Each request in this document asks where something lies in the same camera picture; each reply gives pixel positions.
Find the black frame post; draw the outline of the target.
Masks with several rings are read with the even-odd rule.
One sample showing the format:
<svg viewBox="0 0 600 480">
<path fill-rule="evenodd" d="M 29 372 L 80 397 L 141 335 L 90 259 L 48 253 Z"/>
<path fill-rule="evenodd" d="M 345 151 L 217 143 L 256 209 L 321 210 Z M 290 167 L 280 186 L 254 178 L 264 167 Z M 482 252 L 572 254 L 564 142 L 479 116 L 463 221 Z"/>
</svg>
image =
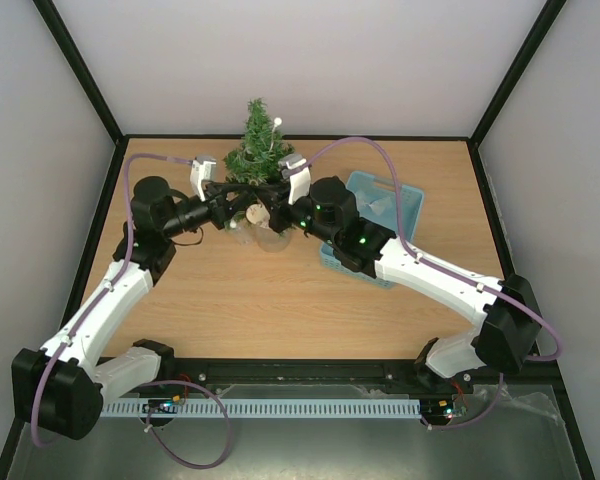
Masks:
<svg viewBox="0 0 600 480">
<path fill-rule="evenodd" d="M 485 140 L 566 3 L 548 0 L 542 6 L 469 139 L 472 149 L 478 149 Z"/>
<path fill-rule="evenodd" d="M 110 139 L 114 144 L 118 144 L 122 140 L 124 134 L 55 3 L 51 0 L 33 0 L 33 4 L 94 108 L 94 111 Z"/>
</svg>

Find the black frame post right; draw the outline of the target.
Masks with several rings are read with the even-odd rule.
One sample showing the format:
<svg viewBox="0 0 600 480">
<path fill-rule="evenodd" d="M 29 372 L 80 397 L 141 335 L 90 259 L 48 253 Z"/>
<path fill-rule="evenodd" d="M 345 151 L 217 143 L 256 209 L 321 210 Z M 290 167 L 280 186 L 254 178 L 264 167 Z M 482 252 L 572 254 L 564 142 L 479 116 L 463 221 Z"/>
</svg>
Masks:
<svg viewBox="0 0 600 480">
<path fill-rule="evenodd" d="M 478 149 L 485 140 L 566 3 L 548 0 L 542 6 L 469 139 L 472 149 Z"/>
</svg>

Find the wooden heart ornament red bow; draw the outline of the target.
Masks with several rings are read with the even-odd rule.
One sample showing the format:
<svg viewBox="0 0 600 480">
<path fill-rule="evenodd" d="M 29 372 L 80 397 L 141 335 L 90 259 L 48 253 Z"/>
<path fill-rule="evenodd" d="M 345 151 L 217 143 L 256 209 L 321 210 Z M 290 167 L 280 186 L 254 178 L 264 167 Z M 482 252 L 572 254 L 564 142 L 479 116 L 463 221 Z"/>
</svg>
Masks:
<svg viewBox="0 0 600 480">
<path fill-rule="evenodd" d="M 246 209 L 246 219 L 254 226 L 268 228 L 270 213 L 261 203 L 254 203 Z"/>
</svg>

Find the small green christmas tree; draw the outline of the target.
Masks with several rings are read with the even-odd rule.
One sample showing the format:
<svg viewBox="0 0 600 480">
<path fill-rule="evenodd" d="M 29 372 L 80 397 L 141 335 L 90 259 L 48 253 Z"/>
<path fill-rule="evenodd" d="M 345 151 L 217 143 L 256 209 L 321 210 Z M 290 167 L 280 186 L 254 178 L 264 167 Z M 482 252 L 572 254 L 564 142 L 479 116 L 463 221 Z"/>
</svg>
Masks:
<svg viewBox="0 0 600 480">
<path fill-rule="evenodd" d="M 284 140 L 280 131 L 282 120 L 270 115 L 262 98 L 249 100 L 247 110 L 248 117 L 239 146 L 223 159 L 226 181 L 249 184 L 256 188 L 261 184 L 288 182 L 282 177 L 278 161 L 295 153 L 295 148 Z M 245 222 L 255 234 L 257 226 L 252 225 L 246 217 L 235 217 L 233 220 Z"/>
</svg>

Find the light blue plastic basket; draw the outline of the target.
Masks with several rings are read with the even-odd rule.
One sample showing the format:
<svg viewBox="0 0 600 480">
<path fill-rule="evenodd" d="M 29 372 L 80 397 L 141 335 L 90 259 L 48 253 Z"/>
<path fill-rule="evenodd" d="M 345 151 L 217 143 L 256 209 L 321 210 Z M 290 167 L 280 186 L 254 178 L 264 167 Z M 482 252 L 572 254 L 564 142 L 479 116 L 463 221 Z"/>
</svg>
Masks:
<svg viewBox="0 0 600 480">
<path fill-rule="evenodd" d="M 346 188 L 355 195 L 358 211 L 362 217 L 397 233 L 397 204 L 394 184 L 391 179 L 381 178 L 363 171 L 354 171 L 346 182 Z M 401 231 L 406 240 L 411 242 L 424 205 L 425 194 L 417 187 L 402 184 L 400 199 Z M 392 282 L 378 278 L 373 279 L 363 273 L 355 273 L 346 269 L 335 258 L 333 249 L 327 244 L 321 245 L 319 255 L 321 265 L 329 270 L 366 281 L 384 289 L 390 289 L 394 286 Z"/>
</svg>

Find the black frame post left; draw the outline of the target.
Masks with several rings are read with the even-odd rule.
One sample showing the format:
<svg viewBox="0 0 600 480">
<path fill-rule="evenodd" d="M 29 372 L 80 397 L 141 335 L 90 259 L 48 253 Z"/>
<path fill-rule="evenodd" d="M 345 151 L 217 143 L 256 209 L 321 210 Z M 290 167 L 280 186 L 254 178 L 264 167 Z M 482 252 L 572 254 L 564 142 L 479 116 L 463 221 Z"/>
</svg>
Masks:
<svg viewBox="0 0 600 480">
<path fill-rule="evenodd" d="M 94 108 L 94 111 L 110 139 L 114 144 L 118 144 L 122 140 L 124 134 L 55 3 L 51 0 L 33 0 L 33 4 Z"/>
</svg>

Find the round wooden tree base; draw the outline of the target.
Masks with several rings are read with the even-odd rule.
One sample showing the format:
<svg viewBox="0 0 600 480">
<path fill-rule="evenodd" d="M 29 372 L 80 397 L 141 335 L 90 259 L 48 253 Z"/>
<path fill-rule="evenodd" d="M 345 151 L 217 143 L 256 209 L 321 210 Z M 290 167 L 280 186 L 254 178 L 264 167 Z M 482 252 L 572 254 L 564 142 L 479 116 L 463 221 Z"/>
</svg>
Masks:
<svg viewBox="0 0 600 480">
<path fill-rule="evenodd" d="M 265 252 L 279 253 L 287 248 L 291 241 L 292 231 L 285 230 L 281 233 L 269 228 L 257 227 L 255 238 L 257 245 Z"/>
</svg>

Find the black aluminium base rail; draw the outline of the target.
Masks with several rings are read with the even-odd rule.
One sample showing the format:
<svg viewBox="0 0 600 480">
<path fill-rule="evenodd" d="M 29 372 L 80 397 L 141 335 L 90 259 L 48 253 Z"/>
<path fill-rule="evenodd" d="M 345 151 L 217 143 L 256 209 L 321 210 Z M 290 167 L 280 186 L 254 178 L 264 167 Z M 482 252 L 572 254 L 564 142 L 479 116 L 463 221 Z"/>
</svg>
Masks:
<svg viewBox="0 0 600 480">
<path fill-rule="evenodd" d="M 182 380 L 211 388 L 238 384 L 356 385 L 411 396 L 473 391 L 475 385 L 495 385 L 499 374 L 488 367 L 435 380 L 418 373 L 414 360 L 236 360 L 176 358 L 158 374 L 160 380 Z"/>
</svg>

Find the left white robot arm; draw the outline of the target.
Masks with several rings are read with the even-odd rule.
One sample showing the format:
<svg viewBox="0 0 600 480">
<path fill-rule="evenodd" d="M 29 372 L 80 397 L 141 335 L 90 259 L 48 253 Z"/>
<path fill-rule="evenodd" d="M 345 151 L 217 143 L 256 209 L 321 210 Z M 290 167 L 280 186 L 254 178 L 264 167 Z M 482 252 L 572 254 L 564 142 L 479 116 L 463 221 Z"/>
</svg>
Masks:
<svg viewBox="0 0 600 480">
<path fill-rule="evenodd" d="M 211 223 L 223 228 L 249 201 L 239 184 L 210 182 L 188 197 L 158 176 L 124 187 L 127 220 L 113 260 L 94 292 L 42 347 L 22 349 L 11 365 L 17 418 L 79 440 L 102 409 L 128 392 L 173 376 L 173 348 L 141 339 L 124 354 L 100 360 L 104 347 L 136 304 L 165 274 L 175 237 Z"/>
</svg>

